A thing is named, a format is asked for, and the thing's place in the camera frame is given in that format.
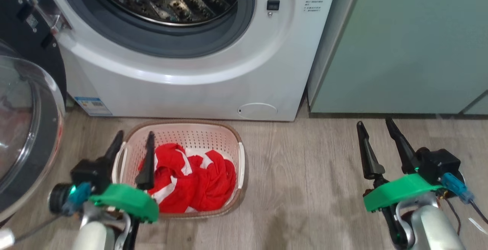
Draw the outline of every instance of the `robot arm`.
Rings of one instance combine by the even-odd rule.
[[[143,169],[136,187],[112,184],[110,173],[120,150],[122,131],[117,133],[104,156],[95,161],[82,160],[70,172],[71,184],[56,184],[49,194],[49,210],[56,217],[15,237],[10,229],[0,230],[0,250],[7,249],[47,226],[61,216],[75,213],[82,217],[74,250],[132,250],[140,223],[155,222],[157,203],[145,193],[154,186],[154,134],[149,133]]]
[[[406,176],[395,181],[383,177],[385,168],[378,163],[362,122],[357,123],[364,178],[373,180],[373,188],[363,195],[370,212],[382,212],[395,248],[463,250],[459,236],[437,204],[437,193],[447,191],[441,183],[446,173],[462,179],[460,161],[448,151],[431,152],[425,147],[413,151],[392,119],[386,120],[390,136],[401,158]],[[455,196],[452,192],[447,197]]]

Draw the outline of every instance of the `instruction label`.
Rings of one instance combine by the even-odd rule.
[[[322,10],[322,5],[324,0],[305,0],[305,5],[303,6],[304,12],[320,12]]]
[[[99,98],[75,97],[75,100],[90,116],[94,116],[94,117],[113,116],[112,113],[107,109],[105,104],[103,104],[103,102]]]

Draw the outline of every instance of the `door glass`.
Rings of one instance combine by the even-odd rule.
[[[63,96],[31,61],[0,51],[0,222],[32,195],[54,164]]]
[[[0,58],[0,180],[26,155],[26,139],[35,130],[31,85],[16,65],[15,59]]]

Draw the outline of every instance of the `wire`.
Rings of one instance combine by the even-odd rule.
[[[459,236],[459,233],[461,232],[461,219],[459,218],[459,215],[456,213],[456,210],[454,210],[454,206],[451,204],[451,202],[447,199],[447,198],[444,198],[446,200],[446,202],[448,203],[449,205],[449,208],[451,208],[451,210],[453,211],[455,217],[456,217],[456,220],[458,221],[458,230],[457,230],[457,234]]]
[[[469,201],[469,203],[471,204],[471,206],[474,208],[474,210],[478,213],[478,215],[481,217],[481,219],[486,223],[488,224],[488,219],[486,219],[485,215],[483,215],[483,213],[480,211],[480,209],[478,208],[478,206],[474,203],[474,200],[471,200]]]
[[[48,226],[49,224],[53,223],[56,219],[59,219],[62,216],[62,214],[56,215],[56,217],[52,217],[51,219],[48,219],[47,221],[43,222],[42,224],[39,224],[35,228],[31,229],[30,231],[23,233],[19,237],[15,238],[15,244],[21,242],[22,240],[32,236],[33,234],[37,233],[39,230],[43,229],[44,227]]]

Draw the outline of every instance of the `blue connector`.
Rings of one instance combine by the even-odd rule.
[[[83,203],[88,200],[91,195],[91,185],[88,182],[83,182],[77,187],[73,186],[68,199],[63,204],[63,214],[66,216],[72,216],[78,211]]]
[[[469,204],[471,201],[474,201],[473,193],[453,174],[445,173],[441,178],[441,183],[445,188],[459,196],[464,204]]]

